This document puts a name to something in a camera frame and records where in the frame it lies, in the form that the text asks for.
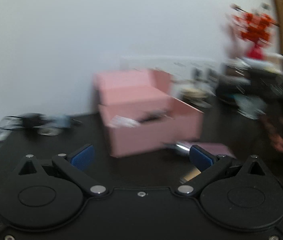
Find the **white pink tube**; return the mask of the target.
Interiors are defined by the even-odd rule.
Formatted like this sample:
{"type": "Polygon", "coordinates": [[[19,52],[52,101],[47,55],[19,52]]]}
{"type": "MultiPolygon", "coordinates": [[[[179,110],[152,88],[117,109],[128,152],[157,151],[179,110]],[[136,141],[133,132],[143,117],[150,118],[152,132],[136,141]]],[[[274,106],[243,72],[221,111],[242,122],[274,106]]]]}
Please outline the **white pink tube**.
{"type": "Polygon", "coordinates": [[[197,145],[205,151],[209,152],[212,155],[227,155],[229,157],[235,158],[235,155],[231,150],[224,144],[220,143],[211,143],[211,142],[188,142],[188,141],[178,141],[175,143],[165,143],[164,146],[167,149],[174,151],[176,154],[188,157],[190,148],[193,145],[197,145]]]}

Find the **light blue usb charger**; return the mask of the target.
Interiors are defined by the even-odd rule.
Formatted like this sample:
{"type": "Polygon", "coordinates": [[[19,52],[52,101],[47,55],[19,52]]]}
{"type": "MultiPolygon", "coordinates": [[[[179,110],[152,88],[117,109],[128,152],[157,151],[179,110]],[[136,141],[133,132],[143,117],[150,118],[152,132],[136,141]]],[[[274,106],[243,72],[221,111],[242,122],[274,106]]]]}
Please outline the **light blue usb charger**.
{"type": "Polygon", "coordinates": [[[59,129],[70,129],[72,126],[72,119],[68,115],[59,115],[53,118],[53,126],[59,129]]]}

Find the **white wall socket panel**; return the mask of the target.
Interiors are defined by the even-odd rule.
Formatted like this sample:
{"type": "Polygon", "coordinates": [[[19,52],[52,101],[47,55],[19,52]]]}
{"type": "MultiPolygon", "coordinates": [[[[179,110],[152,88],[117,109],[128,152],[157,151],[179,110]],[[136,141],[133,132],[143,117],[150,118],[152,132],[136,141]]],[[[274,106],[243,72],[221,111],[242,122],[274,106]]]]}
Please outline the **white wall socket panel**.
{"type": "Polygon", "coordinates": [[[122,56],[120,68],[157,69],[171,74],[175,82],[184,82],[192,80],[196,70],[200,70],[204,79],[211,71],[220,73],[221,63],[212,59],[192,56],[122,56]]]}

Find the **clear plastic sachet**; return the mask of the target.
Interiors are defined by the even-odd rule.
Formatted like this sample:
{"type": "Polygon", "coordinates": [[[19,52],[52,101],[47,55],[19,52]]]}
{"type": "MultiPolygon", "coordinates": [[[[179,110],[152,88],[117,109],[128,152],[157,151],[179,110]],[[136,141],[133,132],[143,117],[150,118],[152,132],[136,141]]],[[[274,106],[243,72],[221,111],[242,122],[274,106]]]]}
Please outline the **clear plastic sachet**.
{"type": "Polygon", "coordinates": [[[121,128],[121,127],[134,128],[140,126],[140,122],[130,118],[116,115],[109,122],[108,126],[112,128],[121,128]]]}

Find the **beige stacked round holder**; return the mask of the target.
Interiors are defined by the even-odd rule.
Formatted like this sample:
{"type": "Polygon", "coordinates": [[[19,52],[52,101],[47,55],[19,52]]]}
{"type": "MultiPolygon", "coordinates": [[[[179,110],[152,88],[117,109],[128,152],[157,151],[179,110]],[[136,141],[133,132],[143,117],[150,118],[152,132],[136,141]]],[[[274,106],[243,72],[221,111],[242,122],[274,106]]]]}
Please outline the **beige stacked round holder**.
{"type": "Polygon", "coordinates": [[[209,93],[200,88],[187,87],[182,88],[181,94],[189,103],[202,108],[210,108],[211,104],[206,102],[209,98],[209,93]]]}

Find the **pink cardboard box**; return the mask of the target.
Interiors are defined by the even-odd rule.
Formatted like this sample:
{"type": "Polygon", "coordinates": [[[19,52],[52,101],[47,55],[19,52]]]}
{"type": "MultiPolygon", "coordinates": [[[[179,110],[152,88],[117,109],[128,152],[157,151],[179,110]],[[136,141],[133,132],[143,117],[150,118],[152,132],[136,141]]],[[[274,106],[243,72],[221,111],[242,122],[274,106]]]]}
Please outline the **pink cardboard box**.
{"type": "Polygon", "coordinates": [[[203,112],[170,95],[171,75],[154,69],[120,70],[96,74],[99,113],[116,158],[165,148],[165,143],[194,141],[201,137],[203,112]],[[112,128],[116,115],[139,120],[150,112],[167,111],[160,120],[134,128],[112,128]]]}

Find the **brown fish oil jar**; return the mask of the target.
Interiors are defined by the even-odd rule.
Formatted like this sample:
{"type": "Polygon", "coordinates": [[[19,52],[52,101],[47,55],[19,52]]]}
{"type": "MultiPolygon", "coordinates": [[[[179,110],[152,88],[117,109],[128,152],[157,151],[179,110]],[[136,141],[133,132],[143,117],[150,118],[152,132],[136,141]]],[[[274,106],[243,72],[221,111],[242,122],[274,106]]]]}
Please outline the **brown fish oil jar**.
{"type": "Polygon", "coordinates": [[[223,63],[215,90],[218,98],[234,98],[235,95],[247,95],[251,86],[248,66],[223,63]]]}

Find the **red artificial flowers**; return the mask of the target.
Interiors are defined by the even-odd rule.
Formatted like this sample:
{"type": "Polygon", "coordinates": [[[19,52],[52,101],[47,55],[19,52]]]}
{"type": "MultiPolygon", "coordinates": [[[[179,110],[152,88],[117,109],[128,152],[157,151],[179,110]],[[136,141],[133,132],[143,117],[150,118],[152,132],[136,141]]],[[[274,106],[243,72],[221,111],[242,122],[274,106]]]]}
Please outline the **red artificial flowers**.
{"type": "Polygon", "coordinates": [[[235,35],[252,45],[245,56],[254,59],[265,59],[264,48],[271,45],[273,29],[279,27],[279,23],[270,14],[270,6],[261,3],[257,9],[247,11],[237,4],[231,4],[231,8],[237,13],[232,15],[235,35]]]}

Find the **black power adapter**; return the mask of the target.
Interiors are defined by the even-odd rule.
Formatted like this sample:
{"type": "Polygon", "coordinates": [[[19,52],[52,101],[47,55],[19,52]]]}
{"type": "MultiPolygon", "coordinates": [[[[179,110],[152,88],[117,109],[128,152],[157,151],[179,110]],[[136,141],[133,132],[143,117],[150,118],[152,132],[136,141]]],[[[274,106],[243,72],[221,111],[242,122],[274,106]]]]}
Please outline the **black power adapter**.
{"type": "Polygon", "coordinates": [[[28,113],[20,117],[24,129],[33,129],[48,123],[44,115],[39,113],[28,113]]]}

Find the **silver desk grommet left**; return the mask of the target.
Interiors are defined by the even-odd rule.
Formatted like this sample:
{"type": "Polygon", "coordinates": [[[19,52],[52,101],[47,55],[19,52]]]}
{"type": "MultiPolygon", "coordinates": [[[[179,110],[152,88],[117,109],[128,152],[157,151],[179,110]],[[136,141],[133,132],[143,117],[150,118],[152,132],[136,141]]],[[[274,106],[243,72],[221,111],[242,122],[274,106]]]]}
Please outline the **silver desk grommet left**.
{"type": "Polygon", "coordinates": [[[44,127],[38,130],[38,134],[42,136],[53,137],[59,135],[61,131],[62,131],[61,129],[56,127],[44,127]]]}

